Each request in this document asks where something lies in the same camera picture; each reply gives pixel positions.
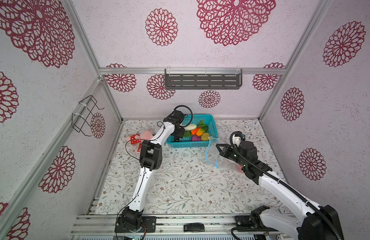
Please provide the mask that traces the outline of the clear zip top bag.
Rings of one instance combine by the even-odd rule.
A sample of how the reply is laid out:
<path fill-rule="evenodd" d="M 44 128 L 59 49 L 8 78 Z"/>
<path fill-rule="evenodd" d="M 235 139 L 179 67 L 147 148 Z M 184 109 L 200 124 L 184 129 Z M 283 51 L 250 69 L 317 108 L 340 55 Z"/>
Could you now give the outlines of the clear zip top bag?
<path fill-rule="evenodd" d="M 225 159 L 219 155 L 216 144 L 227 144 L 226 141 L 220 138 L 210 137 L 208 147 L 206 149 L 205 160 L 207 163 L 215 166 L 219 170 L 231 170 L 241 173 L 237 170 L 238 163 L 230 159 Z"/>

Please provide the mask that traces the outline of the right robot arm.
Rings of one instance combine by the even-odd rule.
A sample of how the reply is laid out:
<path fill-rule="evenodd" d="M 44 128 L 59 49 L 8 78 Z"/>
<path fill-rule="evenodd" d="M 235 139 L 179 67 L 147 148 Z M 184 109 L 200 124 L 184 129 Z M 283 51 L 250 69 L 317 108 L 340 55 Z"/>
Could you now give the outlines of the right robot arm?
<path fill-rule="evenodd" d="M 238 164 L 248 179 L 273 194 L 293 214 L 284 215 L 260 206 L 251 211 L 249 222 L 237 225 L 236 230 L 278 231 L 295 240 L 344 239 L 337 211 L 308 199 L 280 179 L 269 165 L 259 160 L 254 143 L 216 144 L 216 148 L 221 157 Z"/>

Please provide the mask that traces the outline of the white radish with leaves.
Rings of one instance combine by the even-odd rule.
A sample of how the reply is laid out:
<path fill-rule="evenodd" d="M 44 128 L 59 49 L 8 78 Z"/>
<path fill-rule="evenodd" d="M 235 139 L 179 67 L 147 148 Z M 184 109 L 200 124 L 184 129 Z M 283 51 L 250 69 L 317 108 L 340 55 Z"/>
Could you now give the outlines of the white radish with leaves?
<path fill-rule="evenodd" d="M 203 126 L 205 126 L 205 122 L 204 120 L 201 120 L 198 124 L 190 124 L 188 125 L 187 127 L 185 127 L 185 130 L 186 131 L 193 131 L 197 128 L 202 128 Z"/>

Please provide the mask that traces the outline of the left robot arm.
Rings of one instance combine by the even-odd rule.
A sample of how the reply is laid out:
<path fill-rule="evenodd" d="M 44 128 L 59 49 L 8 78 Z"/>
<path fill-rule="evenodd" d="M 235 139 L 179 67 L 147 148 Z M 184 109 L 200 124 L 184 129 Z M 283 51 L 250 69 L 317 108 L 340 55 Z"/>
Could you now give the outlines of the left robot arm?
<path fill-rule="evenodd" d="M 176 106 L 172 113 L 164 118 L 160 130 L 152 138 L 142 141 L 138 158 L 141 167 L 139 179 L 132 199 L 117 214 L 117 227 L 131 232 L 141 229 L 147 191 L 154 173 L 161 167 L 163 161 L 163 143 L 169 136 L 182 138 L 185 133 L 185 127 L 181 124 L 187 115 L 178 110 L 181 107 L 182 105 Z"/>

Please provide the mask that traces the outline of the purple onion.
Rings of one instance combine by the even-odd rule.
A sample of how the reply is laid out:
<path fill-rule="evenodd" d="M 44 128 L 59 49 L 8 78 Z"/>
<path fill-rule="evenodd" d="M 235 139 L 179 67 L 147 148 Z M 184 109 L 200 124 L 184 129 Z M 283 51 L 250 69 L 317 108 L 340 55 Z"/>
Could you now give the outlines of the purple onion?
<path fill-rule="evenodd" d="M 191 137 L 191 141 L 192 142 L 199 142 L 201 141 L 201 137 L 197 136 L 197 135 L 194 135 Z"/>

